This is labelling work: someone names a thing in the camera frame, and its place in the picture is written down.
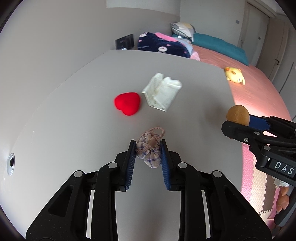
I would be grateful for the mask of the person's right hand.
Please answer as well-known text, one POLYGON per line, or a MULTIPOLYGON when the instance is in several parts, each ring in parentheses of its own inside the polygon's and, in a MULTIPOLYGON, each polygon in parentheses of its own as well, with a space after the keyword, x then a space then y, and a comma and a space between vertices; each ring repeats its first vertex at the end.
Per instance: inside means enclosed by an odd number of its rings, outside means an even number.
POLYGON ((278 194, 278 199, 276 201, 276 210, 280 212, 281 210, 285 210, 289 204, 289 196, 287 195, 289 191, 289 187, 280 187, 280 191, 278 194))

